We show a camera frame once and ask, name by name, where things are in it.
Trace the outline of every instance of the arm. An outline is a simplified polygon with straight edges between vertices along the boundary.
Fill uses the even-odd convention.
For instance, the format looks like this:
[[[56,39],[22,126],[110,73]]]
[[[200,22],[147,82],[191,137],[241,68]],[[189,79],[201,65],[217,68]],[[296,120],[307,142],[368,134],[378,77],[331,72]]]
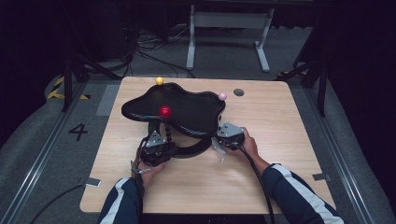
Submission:
[[[143,173],[143,188],[149,186],[154,176],[165,167],[165,163],[153,167],[149,172]],[[141,162],[139,168],[144,170],[148,166]],[[123,178],[117,182],[113,189],[108,193],[105,204],[99,215],[98,223],[138,223],[139,194],[135,182],[135,173],[130,178]]]
[[[290,223],[344,223],[336,211],[323,202],[299,176],[279,164],[270,165],[259,155],[256,142],[244,129],[244,149],[253,159],[265,192],[273,198]],[[243,161],[240,151],[228,150]]]

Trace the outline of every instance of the number 4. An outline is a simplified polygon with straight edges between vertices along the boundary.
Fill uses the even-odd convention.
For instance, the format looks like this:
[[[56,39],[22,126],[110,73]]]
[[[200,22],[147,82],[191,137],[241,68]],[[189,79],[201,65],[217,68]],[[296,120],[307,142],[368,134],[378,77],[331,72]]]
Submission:
[[[84,131],[85,124],[80,123],[76,128],[69,131],[69,133],[78,133],[77,141],[81,138],[81,135],[87,133],[88,131]]]

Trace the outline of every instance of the white stripe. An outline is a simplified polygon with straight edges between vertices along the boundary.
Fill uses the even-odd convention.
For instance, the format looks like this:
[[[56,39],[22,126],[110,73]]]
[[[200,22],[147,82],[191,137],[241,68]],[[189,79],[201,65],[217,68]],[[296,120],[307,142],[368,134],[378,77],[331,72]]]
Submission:
[[[107,215],[100,222],[101,224],[111,224],[114,222],[114,219],[116,218],[116,214],[120,208],[122,197],[124,195],[124,190],[121,187],[126,181],[128,181],[128,179],[129,178],[123,178],[116,184],[115,188],[119,195],[117,196],[117,199],[114,201],[114,203],[111,204],[110,210],[108,210]]]
[[[323,219],[324,223],[344,223],[340,217],[335,217],[326,207],[325,203],[311,190],[304,186],[300,181],[291,176],[291,172],[285,167],[276,164],[273,166],[277,169],[286,180],[311,204],[315,212],[317,212]]]

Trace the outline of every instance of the person's hand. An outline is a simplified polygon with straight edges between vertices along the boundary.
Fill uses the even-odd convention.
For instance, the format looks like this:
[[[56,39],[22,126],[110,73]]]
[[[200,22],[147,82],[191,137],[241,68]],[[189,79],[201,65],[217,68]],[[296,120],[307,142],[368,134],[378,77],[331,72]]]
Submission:
[[[250,158],[253,160],[260,175],[262,175],[262,172],[265,170],[265,168],[267,168],[269,166],[269,163],[260,157],[256,141],[254,140],[253,137],[250,136],[250,134],[248,133],[248,130],[246,128],[243,128],[243,130],[244,130],[244,135],[245,135],[245,141],[243,144],[243,148],[245,149],[246,153],[250,156]],[[226,149],[227,149],[228,154],[235,155],[239,159],[241,159],[243,162],[247,162],[248,164],[250,164],[247,156],[240,149],[231,150],[227,147],[226,147]]]
[[[141,174],[142,181],[143,181],[143,187],[145,187],[145,188],[148,187],[149,184],[151,183],[151,181],[154,179],[154,176],[156,174],[158,174],[160,171],[162,171],[165,168],[165,166],[166,166],[166,162],[163,162],[156,167],[152,167],[150,171]],[[150,166],[146,165],[143,161],[141,161],[139,163],[138,168],[140,170],[146,170],[146,169],[149,169]]]
[[[251,158],[257,158],[260,157],[259,156],[259,150],[257,149],[257,144],[256,141],[254,140],[253,137],[251,137],[248,133],[248,130],[246,128],[242,128],[244,130],[244,135],[245,135],[245,141],[243,144],[243,148],[245,149],[245,151],[247,152],[247,154],[251,157]],[[242,161],[247,161],[248,159],[245,156],[245,154],[237,149],[237,150],[231,150],[229,148],[227,148],[227,153],[230,155],[234,155],[236,157],[238,157],[239,159],[241,159]]]

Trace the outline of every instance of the sleeve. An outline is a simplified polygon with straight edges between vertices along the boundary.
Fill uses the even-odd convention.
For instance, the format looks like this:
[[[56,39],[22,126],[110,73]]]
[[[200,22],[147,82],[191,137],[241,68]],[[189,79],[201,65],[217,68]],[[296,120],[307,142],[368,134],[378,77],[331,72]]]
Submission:
[[[139,195],[132,178],[123,178],[108,193],[97,223],[137,224]]]
[[[344,223],[305,181],[279,164],[264,170],[262,183],[290,223]]]

